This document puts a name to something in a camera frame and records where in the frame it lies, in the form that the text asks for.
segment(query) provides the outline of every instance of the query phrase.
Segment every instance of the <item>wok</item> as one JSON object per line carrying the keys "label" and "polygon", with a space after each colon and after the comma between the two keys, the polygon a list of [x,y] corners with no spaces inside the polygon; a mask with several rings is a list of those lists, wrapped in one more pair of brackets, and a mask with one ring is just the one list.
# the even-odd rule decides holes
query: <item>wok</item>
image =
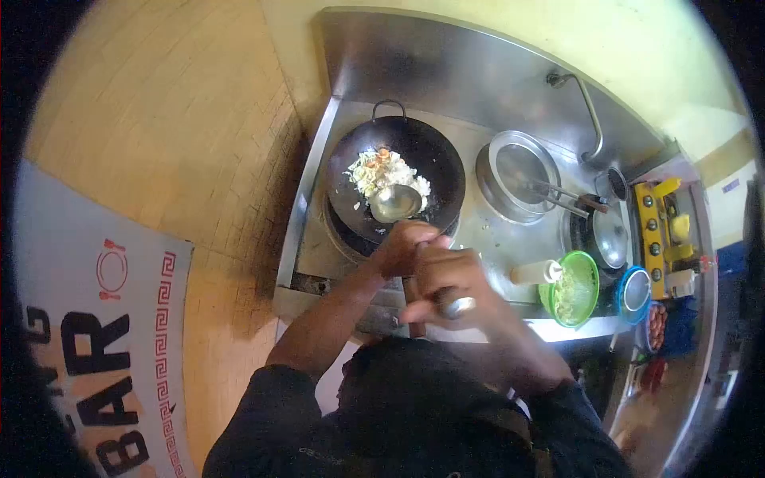
{"label": "wok", "polygon": [[[376,117],[377,107],[393,102],[401,107],[401,116]],[[374,105],[372,119],[347,133],[335,147],[327,165],[329,198],[340,220],[359,236],[380,244],[393,224],[383,224],[372,217],[364,195],[356,183],[344,174],[363,151],[385,148],[400,153],[409,167],[431,182],[425,209],[412,217],[440,230],[457,219],[465,197],[465,170],[457,150],[438,130],[414,118],[407,118],[404,106],[384,99]],[[361,203],[355,210],[353,206]]]}

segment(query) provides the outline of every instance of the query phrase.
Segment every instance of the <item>tiled floor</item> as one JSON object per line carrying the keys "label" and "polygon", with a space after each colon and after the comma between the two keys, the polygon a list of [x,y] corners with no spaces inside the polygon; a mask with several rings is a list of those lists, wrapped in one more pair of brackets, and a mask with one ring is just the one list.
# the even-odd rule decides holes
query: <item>tiled floor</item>
{"label": "tiled floor", "polygon": [[184,384],[201,469],[273,345],[270,298],[304,159],[259,2],[97,2],[51,74],[26,156],[196,245]]}

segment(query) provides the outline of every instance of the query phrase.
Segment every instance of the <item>banner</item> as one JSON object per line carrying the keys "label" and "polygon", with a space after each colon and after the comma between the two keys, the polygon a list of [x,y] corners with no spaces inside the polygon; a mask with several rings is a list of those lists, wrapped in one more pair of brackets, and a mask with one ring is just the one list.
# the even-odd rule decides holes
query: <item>banner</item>
{"label": "banner", "polygon": [[183,324],[190,242],[147,229],[23,162],[13,218],[31,350],[102,476],[196,477]]}

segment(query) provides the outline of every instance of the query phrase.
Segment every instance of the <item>pot lid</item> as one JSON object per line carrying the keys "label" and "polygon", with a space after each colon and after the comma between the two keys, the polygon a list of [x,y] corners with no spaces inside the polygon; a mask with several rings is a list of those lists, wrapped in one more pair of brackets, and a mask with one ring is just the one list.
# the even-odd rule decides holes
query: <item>pot lid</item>
{"label": "pot lid", "polygon": [[595,245],[609,267],[618,269],[627,259],[627,230],[613,207],[603,214],[593,211],[592,233]]}

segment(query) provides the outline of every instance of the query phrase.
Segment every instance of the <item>silver ring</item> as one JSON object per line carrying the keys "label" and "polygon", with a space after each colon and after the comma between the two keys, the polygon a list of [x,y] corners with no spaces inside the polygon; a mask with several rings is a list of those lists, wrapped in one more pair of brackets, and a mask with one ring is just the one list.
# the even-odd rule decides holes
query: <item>silver ring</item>
{"label": "silver ring", "polygon": [[462,314],[474,308],[476,308],[475,298],[462,297],[462,298],[458,298],[457,300],[451,302],[451,304],[444,307],[443,310],[441,311],[441,314],[444,315],[444,317],[446,317],[449,320],[457,320],[461,318]]}

